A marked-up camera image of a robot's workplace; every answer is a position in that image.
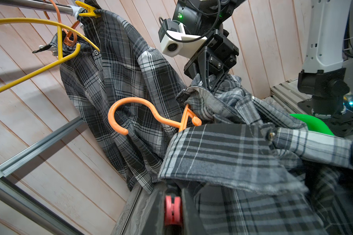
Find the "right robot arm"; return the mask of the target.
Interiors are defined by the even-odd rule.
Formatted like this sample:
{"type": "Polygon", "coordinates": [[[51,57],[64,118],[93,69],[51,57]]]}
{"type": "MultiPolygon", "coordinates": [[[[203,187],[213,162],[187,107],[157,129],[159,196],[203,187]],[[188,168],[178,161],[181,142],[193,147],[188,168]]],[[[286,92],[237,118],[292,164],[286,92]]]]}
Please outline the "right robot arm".
{"type": "MultiPolygon", "coordinates": [[[[175,52],[189,59],[184,73],[194,78],[202,76],[209,85],[210,74],[219,82],[236,64],[237,50],[231,47],[219,51],[217,42],[227,42],[227,32],[220,25],[239,7],[240,1],[178,1],[170,23],[177,23],[172,38],[175,52]]],[[[350,13],[350,1],[313,1],[309,44],[303,68],[298,77],[298,90],[311,95],[312,114],[331,118],[346,112],[344,96],[350,91],[344,81],[343,42],[350,13]]]]}

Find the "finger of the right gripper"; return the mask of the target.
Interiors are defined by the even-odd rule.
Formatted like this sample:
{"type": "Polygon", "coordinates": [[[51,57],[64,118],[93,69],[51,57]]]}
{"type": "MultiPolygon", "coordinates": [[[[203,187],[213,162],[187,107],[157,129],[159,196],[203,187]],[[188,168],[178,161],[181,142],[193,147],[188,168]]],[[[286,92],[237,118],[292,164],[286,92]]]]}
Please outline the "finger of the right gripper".
{"type": "Polygon", "coordinates": [[[209,91],[213,91],[209,81],[210,59],[210,49],[208,47],[203,47],[198,51],[195,63],[197,64],[203,87],[209,91]]]}
{"type": "Polygon", "coordinates": [[[227,74],[230,71],[230,67],[223,66],[221,69],[214,71],[212,74],[212,78],[210,79],[210,91],[212,93],[216,93],[219,86],[225,80],[227,74]]]}

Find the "red clothespin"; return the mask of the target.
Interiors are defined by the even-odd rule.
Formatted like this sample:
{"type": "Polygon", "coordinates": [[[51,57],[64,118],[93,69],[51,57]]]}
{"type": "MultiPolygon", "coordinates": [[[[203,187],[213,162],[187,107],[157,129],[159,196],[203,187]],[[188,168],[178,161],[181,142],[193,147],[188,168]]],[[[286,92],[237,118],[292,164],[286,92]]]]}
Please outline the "red clothespin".
{"type": "Polygon", "coordinates": [[[180,196],[165,196],[164,225],[182,226],[182,200],[180,196]]]}

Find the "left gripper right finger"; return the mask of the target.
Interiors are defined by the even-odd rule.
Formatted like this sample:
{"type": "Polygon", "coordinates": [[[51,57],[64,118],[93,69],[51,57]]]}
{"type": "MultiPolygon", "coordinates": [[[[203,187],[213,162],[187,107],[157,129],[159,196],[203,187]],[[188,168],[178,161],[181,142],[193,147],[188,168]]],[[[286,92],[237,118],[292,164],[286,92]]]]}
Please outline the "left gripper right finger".
{"type": "Polygon", "coordinates": [[[207,235],[193,198],[187,189],[181,189],[182,220],[184,235],[207,235]]]}

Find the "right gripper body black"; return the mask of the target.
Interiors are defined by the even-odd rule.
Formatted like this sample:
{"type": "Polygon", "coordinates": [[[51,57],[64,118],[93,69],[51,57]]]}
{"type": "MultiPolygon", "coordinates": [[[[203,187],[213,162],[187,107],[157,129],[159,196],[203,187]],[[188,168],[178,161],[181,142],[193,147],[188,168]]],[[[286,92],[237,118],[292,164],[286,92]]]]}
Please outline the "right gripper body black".
{"type": "Polygon", "coordinates": [[[237,56],[239,55],[238,47],[235,46],[224,33],[215,29],[208,35],[207,40],[184,66],[184,74],[188,77],[193,79],[196,74],[199,73],[195,58],[198,51],[203,47],[208,47],[211,53],[209,76],[223,66],[232,68],[236,65],[237,56]]]}

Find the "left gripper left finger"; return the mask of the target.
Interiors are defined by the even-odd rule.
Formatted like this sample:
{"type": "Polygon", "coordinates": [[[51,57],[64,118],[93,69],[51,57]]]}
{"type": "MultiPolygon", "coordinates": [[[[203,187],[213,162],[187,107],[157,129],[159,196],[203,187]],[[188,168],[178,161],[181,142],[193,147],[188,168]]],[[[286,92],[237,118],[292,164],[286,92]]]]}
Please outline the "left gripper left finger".
{"type": "Polygon", "coordinates": [[[153,192],[145,201],[146,205],[140,217],[139,235],[164,235],[165,183],[155,184],[153,192]]]}

